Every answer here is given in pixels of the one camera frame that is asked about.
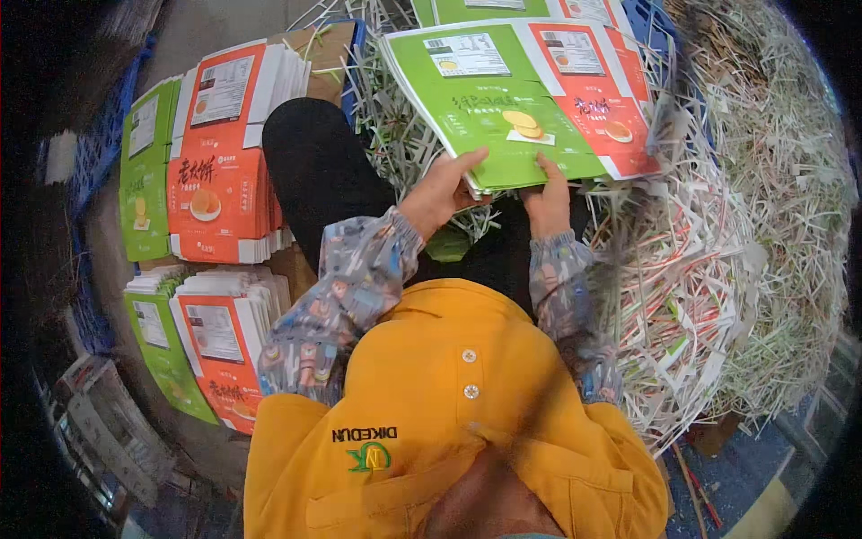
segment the knee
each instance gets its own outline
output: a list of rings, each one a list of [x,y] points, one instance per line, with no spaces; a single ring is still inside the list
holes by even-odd
[[[264,149],[291,134],[308,137],[317,130],[331,129],[333,122],[343,123],[341,109],[322,99],[300,97],[281,103],[266,118],[262,143]]]

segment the green packaging box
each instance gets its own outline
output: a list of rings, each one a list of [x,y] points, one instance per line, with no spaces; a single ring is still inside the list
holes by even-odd
[[[171,406],[207,423],[218,424],[216,414],[197,387],[174,325],[170,296],[125,291],[134,336],[150,374]]]
[[[129,260],[170,254],[166,178],[180,78],[168,78],[132,104],[122,128],[120,225]]]

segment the person's left hand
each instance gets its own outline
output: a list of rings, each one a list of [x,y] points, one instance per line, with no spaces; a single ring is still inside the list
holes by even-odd
[[[489,204],[490,195],[473,200],[464,175],[488,157],[488,147],[461,154],[453,159],[443,154],[434,160],[425,177],[398,205],[398,211],[428,241],[456,211],[478,204]]]

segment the embroidered logo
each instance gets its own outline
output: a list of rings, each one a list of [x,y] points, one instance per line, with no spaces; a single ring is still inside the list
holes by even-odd
[[[349,450],[347,454],[356,459],[356,466],[348,472],[374,472],[389,467],[391,459],[389,451],[380,442],[366,442],[358,450]]]
[[[337,429],[332,431],[333,442],[362,442],[382,438],[398,438],[397,427],[371,427],[370,429]]]

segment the hand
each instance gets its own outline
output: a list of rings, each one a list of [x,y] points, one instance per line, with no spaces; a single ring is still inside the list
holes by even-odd
[[[490,196],[481,202],[473,200],[464,181],[464,175],[488,157],[488,148],[461,154],[453,159],[443,154],[434,160],[425,177],[419,180],[413,191],[398,205],[398,211],[407,218],[425,241],[456,211],[489,204]]]
[[[518,194],[530,217],[530,235],[534,240],[566,232],[572,227],[569,222],[569,184],[557,164],[536,154],[536,162],[547,176],[547,183],[525,187]]]

